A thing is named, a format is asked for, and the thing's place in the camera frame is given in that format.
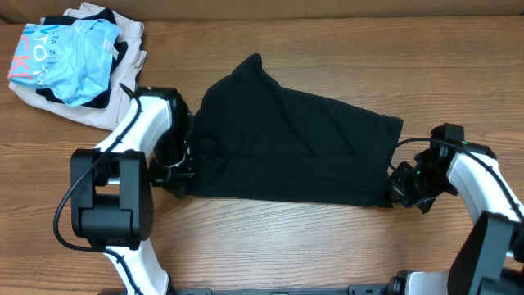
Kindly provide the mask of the black folded garment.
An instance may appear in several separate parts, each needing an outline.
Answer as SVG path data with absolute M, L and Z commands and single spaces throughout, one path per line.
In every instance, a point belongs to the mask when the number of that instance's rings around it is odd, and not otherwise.
M 46 16 L 43 20 L 43 25 L 72 25 L 77 20 L 73 16 Z M 96 15 L 86 16 L 84 20 L 107 20 L 113 25 L 116 24 L 115 15 L 112 10 L 105 8 Z M 128 44 L 126 42 L 115 41 L 114 47 L 117 51 L 117 57 L 114 57 L 111 64 L 111 73 L 115 71 L 117 66 L 121 63 L 125 53 L 128 50 Z M 53 91 L 49 88 L 37 89 L 36 93 L 45 97 L 49 102 L 56 102 L 63 104 L 63 101 L 58 99 Z M 90 107 L 95 109 L 106 108 L 110 101 L 111 84 L 108 84 L 108 89 L 92 98 L 90 101 L 83 104 L 84 107 Z

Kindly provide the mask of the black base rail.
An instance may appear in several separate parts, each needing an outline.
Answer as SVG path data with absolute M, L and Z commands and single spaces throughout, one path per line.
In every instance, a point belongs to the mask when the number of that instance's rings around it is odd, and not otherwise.
M 344 288 L 286 288 L 219 290 L 210 288 L 173 289 L 173 295 L 374 295 L 384 294 L 385 284 L 352 284 Z

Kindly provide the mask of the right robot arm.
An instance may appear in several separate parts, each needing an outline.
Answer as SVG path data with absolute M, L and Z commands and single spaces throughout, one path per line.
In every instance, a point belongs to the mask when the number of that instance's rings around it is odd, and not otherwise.
M 523 273 L 505 267 L 507 257 L 523 260 L 523 205 L 504 180 L 496 155 L 468 142 L 464 128 L 435 127 L 429 148 L 415 166 L 400 163 L 389 178 L 393 202 L 427 213 L 442 193 L 460 196 L 472 230 L 447 272 L 403 270 L 380 294 L 521 294 Z

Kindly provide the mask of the black t-shirt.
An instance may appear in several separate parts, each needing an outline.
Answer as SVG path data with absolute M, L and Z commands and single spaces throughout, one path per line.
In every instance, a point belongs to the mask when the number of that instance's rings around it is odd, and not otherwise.
M 187 191 L 389 207 L 387 170 L 402 127 L 394 116 L 284 88 L 252 54 L 202 99 Z

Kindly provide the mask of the beige folded garment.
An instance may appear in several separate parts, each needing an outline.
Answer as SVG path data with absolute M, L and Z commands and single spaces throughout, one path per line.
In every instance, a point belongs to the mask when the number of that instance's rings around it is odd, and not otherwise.
M 103 103 L 100 107 L 69 107 L 63 103 L 54 102 L 51 96 L 42 89 L 26 88 L 13 83 L 9 84 L 9 89 L 32 107 L 99 129 L 113 130 L 122 121 L 130 107 L 130 101 L 119 84 L 122 83 L 130 89 L 135 89 L 138 86 L 139 73 L 147 57 L 147 53 L 141 49 L 144 24 L 130 20 L 109 8 L 90 3 L 83 3 L 78 9 L 68 9 L 55 20 L 62 22 L 87 19 L 90 16 L 94 18 L 108 16 L 120 28 L 115 44 L 120 54 L 117 59 L 118 65 L 111 72 L 107 103 Z

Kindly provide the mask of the light blue printed shirt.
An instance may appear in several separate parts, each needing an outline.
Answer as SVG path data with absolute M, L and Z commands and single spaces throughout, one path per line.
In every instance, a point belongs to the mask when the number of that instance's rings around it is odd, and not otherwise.
M 119 32 L 117 25 L 103 19 L 27 24 L 7 78 L 29 89 L 49 89 L 68 106 L 83 105 L 109 89 Z

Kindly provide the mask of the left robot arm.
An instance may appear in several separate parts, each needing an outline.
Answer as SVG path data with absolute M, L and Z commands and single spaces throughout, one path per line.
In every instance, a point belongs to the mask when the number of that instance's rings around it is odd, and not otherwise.
M 172 279 L 151 243 L 152 188 L 177 197 L 196 174 L 190 148 L 194 119 L 175 88 L 122 90 L 130 108 L 96 147 L 70 158 L 71 224 L 86 252 L 107 257 L 127 294 L 172 294 Z

